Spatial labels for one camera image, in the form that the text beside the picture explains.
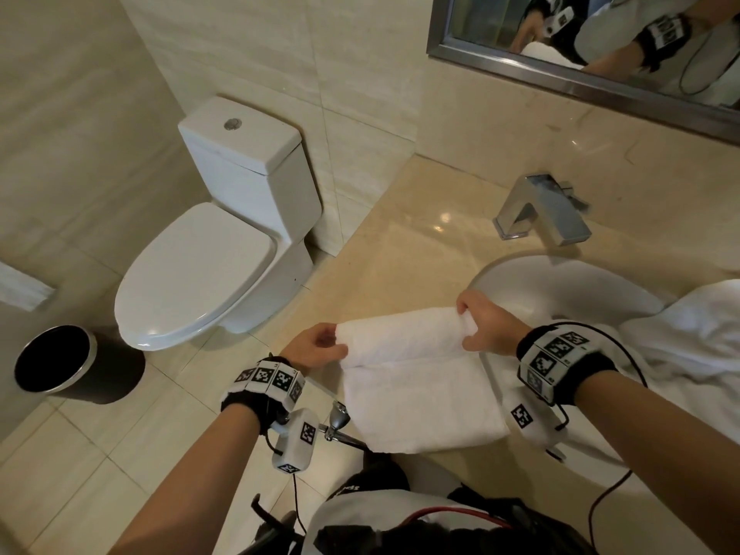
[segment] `trash can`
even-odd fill
[[[15,361],[15,382],[26,392],[112,403],[139,383],[142,351],[123,340],[74,325],[48,329]]]

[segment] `toilet seat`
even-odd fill
[[[193,206],[151,242],[116,294],[125,341],[180,343],[223,314],[275,256],[273,239],[211,203]]]

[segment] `toilet base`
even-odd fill
[[[290,247],[266,276],[218,323],[229,333],[246,333],[280,311],[308,280],[313,262],[301,241]]]

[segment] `beige marble countertop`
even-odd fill
[[[589,223],[586,242],[554,248],[532,235],[501,241],[491,219],[507,191],[472,175],[414,156],[331,265],[312,283],[276,336],[279,350],[318,323],[451,306],[486,265],[521,254],[577,258],[621,274],[653,293],[678,298],[727,278],[716,267],[643,245]],[[328,366],[313,379],[342,397],[341,370]],[[533,451],[517,432],[494,444],[428,454],[489,496],[519,496],[533,508],[570,523],[587,536],[587,513],[602,489]],[[601,553],[708,553],[652,497],[616,492],[595,516]]]

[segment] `white sink basin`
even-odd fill
[[[531,326],[569,319],[617,327],[635,317],[655,315],[666,306],[647,290],[614,273],[585,262],[548,255],[495,262],[476,276],[471,288],[481,290],[491,301]],[[522,385],[516,378],[516,360],[495,354],[481,357],[499,400],[511,387]],[[613,485],[627,468],[615,452],[611,456],[603,453],[602,450],[611,448],[578,409],[565,407],[565,410],[574,439],[557,447],[565,456],[563,463],[594,483]],[[603,447],[598,449],[589,443]],[[646,488],[633,476],[622,490],[638,493]]]

